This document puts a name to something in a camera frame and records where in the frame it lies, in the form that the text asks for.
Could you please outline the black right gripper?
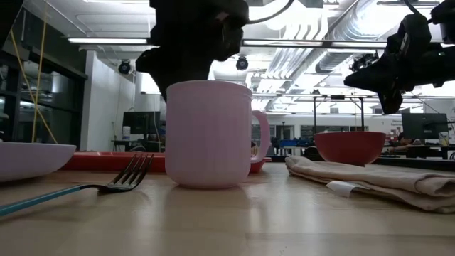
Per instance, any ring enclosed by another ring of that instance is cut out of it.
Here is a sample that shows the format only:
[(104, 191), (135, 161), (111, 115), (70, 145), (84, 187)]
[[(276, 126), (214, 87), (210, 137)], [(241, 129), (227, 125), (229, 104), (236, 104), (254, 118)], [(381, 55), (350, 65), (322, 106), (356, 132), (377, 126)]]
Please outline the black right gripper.
[[(431, 83), (429, 70), (442, 46), (431, 42), (427, 19), (421, 14), (406, 15), (393, 38), (395, 46), (390, 54), (396, 78), (392, 88), (412, 91), (416, 85)], [(348, 75), (344, 85), (372, 92), (389, 91), (390, 84), (383, 82), (390, 79), (389, 67), (388, 63), (377, 61)]]

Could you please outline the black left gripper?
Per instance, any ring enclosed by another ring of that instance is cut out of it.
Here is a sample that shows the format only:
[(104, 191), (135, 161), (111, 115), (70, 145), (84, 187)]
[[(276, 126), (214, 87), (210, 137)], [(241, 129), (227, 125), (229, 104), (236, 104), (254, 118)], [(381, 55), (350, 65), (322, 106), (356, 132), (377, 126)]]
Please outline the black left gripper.
[[(136, 70), (148, 73), (167, 100), (169, 81), (207, 80), (213, 60), (223, 58), (223, 3), (149, 0), (149, 6), (156, 14), (148, 39), (153, 48), (137, 58)], [(171, 59), (169, 75), (166, 59)]]

